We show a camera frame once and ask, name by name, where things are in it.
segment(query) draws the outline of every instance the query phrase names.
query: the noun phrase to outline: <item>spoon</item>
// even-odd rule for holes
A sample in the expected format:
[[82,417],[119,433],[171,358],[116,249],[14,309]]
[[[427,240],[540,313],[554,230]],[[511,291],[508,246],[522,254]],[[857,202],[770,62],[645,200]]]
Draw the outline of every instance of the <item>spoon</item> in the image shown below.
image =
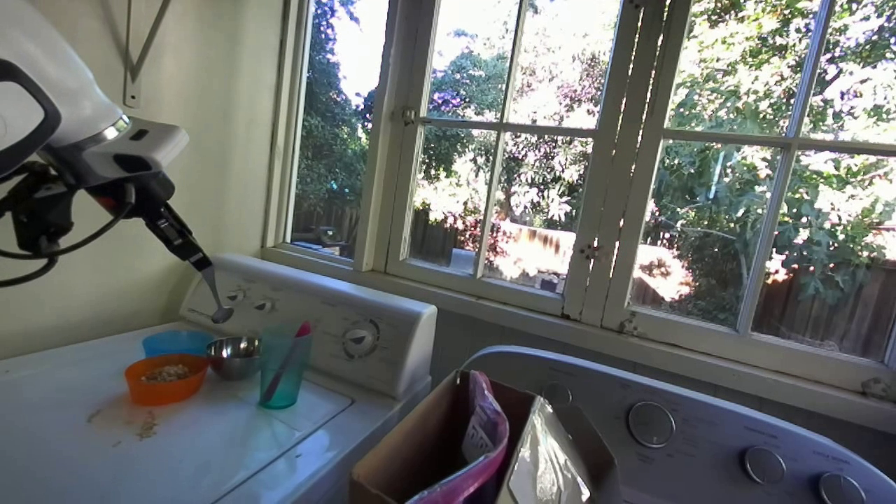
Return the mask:
[[232,316],[232,305],[224,305],[224,302],[222,302],[222,291],[218,291],[218,281],[215,281],[215,267],[208,267],[208,270],[201,272],[201,281],[206,281],[208,291],[211,291],[213,299],[215,299],[215,313],[211,313],[208,319],[211,319],[213,324],[224,324],[224,321]]

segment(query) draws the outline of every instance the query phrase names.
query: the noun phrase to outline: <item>teal cup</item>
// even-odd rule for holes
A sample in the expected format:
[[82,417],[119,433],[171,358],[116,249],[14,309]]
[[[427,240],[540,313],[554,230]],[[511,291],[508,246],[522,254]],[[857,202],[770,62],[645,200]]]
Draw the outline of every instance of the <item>teal cup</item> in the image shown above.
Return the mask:
[[312,358],[312,337],[297,337],[297,331],[260,333],[259,407],[263,408],[294,407],[299,401],[308,358]]

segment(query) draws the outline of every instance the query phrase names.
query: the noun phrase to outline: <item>blue bowl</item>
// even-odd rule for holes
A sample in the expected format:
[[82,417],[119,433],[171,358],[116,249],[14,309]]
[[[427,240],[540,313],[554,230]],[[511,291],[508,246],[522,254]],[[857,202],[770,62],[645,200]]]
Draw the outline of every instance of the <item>blue bowl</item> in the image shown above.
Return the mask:
[[213,337],[201,333],[201,331],[166,331],[166,333],[152,333],[144,338],[144,354],[150,358],[155,355],[208,355],[208,344],[213,342]]

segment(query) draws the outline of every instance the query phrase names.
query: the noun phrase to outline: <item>white wall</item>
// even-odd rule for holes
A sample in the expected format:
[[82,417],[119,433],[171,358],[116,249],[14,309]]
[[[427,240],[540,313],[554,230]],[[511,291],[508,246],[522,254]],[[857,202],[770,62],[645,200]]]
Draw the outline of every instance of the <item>white wall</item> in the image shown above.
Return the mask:
[[[103,93],[124,99],[126,0],[33,0],[71,40]],[[136,0],[144,41],[157,0]],[[266,169],[276,117],[281,0],[175,0],[141,76],[141,109],[129,114],[179,123],[192,135],[168,169],[175,207],[208,253],[259,253],[266,212]],[[77,202],[77,240],[109,216]],[[14,249],[10,218],[0,246]],[[38,264],[0,260],[0,278]],[[0,288],[0,358],[144,327],[175,313],[192,270],[124,222],[99,244],[64,258],[49,278]]]

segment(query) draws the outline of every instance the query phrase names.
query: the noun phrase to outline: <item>washing machine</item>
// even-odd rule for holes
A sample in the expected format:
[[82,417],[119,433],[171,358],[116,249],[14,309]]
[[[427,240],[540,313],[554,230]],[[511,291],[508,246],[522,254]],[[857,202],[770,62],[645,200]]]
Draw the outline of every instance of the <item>washing machine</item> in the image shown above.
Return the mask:
[[[259,258],[215,270],[236,309],[222,324],[196,278],[176,321],[0,362],[0,502],[348,502],[353,461],[431,387],[438,309]],[[126,397],[150,333],[297,321],[313,349],[291,408],[260,408],[259,382],[215,375],[185,403]]]
[[780,417],[635,372],[533,348],[465,370],[546,397],[605,504],[894,504],[848,447]]

